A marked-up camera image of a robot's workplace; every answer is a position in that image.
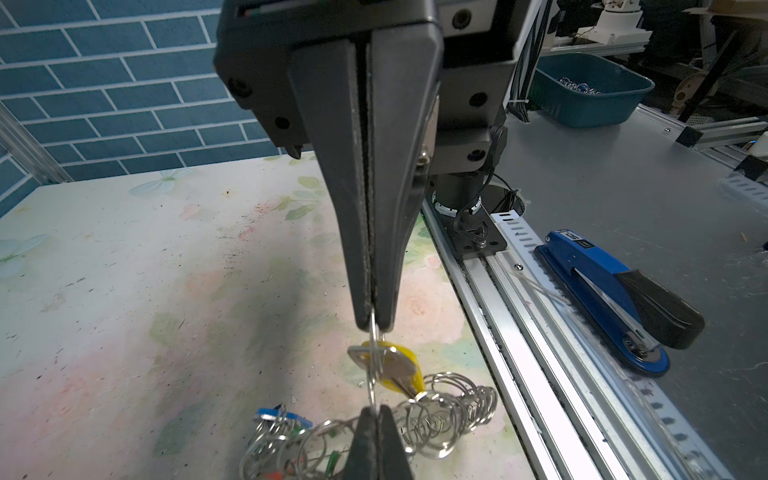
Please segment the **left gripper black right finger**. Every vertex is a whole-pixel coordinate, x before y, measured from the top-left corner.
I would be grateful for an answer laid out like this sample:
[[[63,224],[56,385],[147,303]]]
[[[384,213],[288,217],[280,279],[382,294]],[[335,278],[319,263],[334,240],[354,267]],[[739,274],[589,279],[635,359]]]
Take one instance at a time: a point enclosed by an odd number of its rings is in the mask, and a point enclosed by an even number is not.
[[[377,478],[414,479],[393,411],[387,405],[380,405],[377,414]]]

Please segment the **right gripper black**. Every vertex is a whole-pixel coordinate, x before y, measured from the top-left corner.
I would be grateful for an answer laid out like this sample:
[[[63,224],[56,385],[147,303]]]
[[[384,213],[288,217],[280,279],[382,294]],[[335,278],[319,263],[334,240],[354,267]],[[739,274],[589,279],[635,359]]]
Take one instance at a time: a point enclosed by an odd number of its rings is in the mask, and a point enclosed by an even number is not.
[[[370,328],[371,303],[378,330],[394,328],[405,247],[426,185],[422,149],[433,175],[473,172],[487,161],[538,7],[224,3],[215,71],[274,145],[293,156],[314,148],[359,329]]]

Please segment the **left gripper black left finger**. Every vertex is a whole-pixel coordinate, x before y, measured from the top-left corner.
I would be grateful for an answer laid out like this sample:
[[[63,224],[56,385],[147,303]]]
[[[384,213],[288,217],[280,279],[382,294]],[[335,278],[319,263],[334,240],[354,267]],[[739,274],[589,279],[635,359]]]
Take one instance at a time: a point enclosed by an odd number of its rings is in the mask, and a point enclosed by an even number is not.
[[[348,457],[342,471],[343,480],[376,480],[378,478],[378,421],[376,410],[361,410]]]

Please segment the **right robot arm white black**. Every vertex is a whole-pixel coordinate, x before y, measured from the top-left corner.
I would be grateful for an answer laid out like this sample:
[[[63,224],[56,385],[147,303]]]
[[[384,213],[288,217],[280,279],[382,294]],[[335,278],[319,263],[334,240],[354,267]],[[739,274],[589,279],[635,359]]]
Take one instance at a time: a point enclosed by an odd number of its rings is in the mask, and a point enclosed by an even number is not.
[[[356,325],[393,328],[423,200],[484,247],[481,194],[506,146],[506,99],[539,1],[227,1],[214,68],[293,158],[314,151]]]

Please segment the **yellow key tag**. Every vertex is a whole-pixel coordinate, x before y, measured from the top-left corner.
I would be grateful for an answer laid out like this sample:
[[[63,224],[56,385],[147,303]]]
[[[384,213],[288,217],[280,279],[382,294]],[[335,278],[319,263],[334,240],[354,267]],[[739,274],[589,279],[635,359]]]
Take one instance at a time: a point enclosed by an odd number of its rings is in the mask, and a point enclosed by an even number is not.
[[[350,346],[347,354],[353,363],[366,372],[366,389],[375,399],[375,388],[387,389],[415,399],[426,391],[416,355],[409,349],[388,341],[379,341],[374,348],[369,342]]]

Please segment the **blue key tag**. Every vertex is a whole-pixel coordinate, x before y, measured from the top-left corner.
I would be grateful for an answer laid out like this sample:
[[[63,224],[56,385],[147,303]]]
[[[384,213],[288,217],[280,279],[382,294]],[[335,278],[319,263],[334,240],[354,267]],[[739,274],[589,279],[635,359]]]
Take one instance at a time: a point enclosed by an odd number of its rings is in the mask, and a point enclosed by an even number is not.
[[[260,422],[260,421],[267,421],[267,422],[293,422],[294,424],[297,424],[300,428],[309,429],[313,427],[313,423],[293,412],[287,411],[281,406],[278,406],[276,408],[259,408],[255,415],[252,418],[252,421],[254,423]]]

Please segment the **teal bin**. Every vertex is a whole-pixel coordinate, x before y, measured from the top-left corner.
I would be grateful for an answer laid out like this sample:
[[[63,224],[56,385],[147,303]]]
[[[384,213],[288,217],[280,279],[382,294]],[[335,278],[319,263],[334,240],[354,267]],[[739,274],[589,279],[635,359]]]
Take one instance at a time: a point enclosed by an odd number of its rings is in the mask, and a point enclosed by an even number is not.
[[[542,57],[529,91],[532,105],[570,128],[619,125],[655,83],[604,57],[567,53]]]

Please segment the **blue black device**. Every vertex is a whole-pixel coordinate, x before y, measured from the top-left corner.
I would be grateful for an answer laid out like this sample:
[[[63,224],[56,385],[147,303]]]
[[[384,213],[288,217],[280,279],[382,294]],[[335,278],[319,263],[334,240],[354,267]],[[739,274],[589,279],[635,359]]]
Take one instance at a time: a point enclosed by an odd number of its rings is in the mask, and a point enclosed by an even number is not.
[[[614,355],[638,374],[666,374],[666,349],[689,348],[705,328],[702,314],[682,297],[572,230],[549,232],[534,253]]]

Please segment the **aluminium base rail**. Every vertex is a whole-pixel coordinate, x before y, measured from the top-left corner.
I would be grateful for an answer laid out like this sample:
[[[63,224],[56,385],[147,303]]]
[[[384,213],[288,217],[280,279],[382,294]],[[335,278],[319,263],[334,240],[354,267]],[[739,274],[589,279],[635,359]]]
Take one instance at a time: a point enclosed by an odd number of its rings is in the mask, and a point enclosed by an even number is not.
[[[460,260],[434,210],[422,213],[538,478],[730,477],[658,383],[613,359],[523,219],[495,215],[506,249]]]

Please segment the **aluminium corner post left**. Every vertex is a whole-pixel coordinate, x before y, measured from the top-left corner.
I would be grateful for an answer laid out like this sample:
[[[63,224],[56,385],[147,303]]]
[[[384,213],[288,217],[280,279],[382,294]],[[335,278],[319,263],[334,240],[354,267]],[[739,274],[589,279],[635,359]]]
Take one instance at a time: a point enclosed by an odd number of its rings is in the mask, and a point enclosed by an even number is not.
[[[1,145],[40,184],[73,182],[73,178],[4,105],[1,105]]]

